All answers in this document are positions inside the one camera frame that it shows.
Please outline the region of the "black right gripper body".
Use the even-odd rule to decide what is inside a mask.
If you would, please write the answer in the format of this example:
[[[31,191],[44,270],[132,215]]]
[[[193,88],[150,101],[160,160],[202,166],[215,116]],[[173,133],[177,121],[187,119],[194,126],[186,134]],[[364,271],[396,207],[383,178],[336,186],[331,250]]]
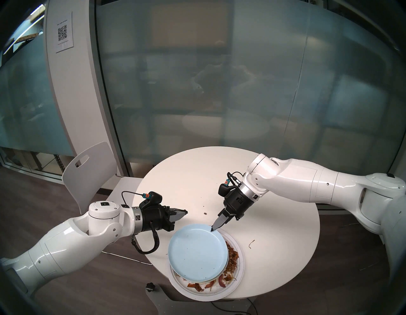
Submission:
[[[245,196],[239,187],[224,188],[224,216],[226,220],[241,219],[253,204],[254,201]]]

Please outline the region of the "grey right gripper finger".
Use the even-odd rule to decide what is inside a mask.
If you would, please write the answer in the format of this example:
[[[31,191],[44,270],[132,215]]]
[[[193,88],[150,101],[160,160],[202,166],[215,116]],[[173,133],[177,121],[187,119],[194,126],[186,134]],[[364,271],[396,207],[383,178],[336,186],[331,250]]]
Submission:
[[[216,229],[219,229],[223,225],[227,224],[231,219],[234,218],[234,215],[228,213],[220,213],[216,219]]]
[[[223,208],[222,211],[218,214],[218,218],[213,223],[211,231],[216,231],[226,223],[227,223],[227,210]]]

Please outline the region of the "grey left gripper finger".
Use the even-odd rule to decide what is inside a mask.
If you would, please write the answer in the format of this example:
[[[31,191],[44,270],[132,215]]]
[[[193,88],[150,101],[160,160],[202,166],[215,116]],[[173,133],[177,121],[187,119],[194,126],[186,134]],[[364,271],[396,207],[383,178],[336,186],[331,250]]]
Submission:
[[[185,215],[187,215],[187,212],[165,212],[164,230],[173,231],[175,222],[179,221]]]
[[[167,218],[182,218],[183,216],[185,216],[187,214],[188,214],[187,210],[171,208],[169,206],[166,206],[166,217]]]

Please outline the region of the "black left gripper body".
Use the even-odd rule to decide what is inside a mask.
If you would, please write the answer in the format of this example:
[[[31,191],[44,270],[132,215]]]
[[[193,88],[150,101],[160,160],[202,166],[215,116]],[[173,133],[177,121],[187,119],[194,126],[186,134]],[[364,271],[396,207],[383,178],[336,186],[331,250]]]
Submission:
[[[146,206],[144,203],[139,204],[139,209],[142,214],[142,228],[140,232],[151,231],[151,223],[156,231],[170,231],[169,212],[170,206],[162,206],[153,204]]]

